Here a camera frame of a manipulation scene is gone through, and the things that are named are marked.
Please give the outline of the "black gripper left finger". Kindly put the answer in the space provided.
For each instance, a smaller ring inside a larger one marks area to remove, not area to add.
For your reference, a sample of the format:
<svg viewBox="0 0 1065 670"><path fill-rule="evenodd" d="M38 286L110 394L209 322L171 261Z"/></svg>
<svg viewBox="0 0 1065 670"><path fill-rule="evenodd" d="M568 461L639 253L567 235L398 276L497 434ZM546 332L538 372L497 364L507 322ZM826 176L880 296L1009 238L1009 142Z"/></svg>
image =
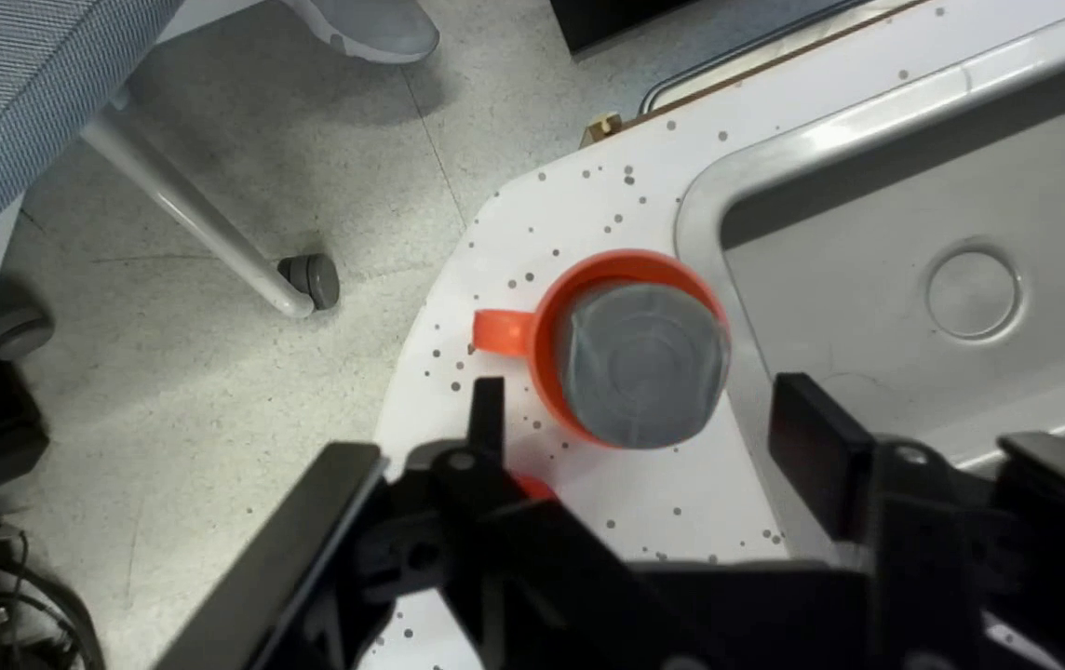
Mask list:
<svg viewBox="0 0 1065 670"><path fill-rule="evenodd" d="M471 383L468 400L468 432L465 432L471 463L468 481L476 487L496 487L507 481L504 449L507 449L507 383L497 374L481 374Z"/></svg>

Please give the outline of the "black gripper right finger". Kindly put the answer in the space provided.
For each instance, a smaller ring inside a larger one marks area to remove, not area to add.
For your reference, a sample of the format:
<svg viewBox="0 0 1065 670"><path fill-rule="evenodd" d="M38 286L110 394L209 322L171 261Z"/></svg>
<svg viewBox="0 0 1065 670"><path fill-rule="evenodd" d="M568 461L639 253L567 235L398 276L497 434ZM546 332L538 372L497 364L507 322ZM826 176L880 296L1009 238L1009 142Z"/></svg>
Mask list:
<svg viewBox="0 0 1065 670"><path fill-rule="evenodd" d="M777 372L767 449L830 538L865 537L874 434L808 372Z"/></svg>

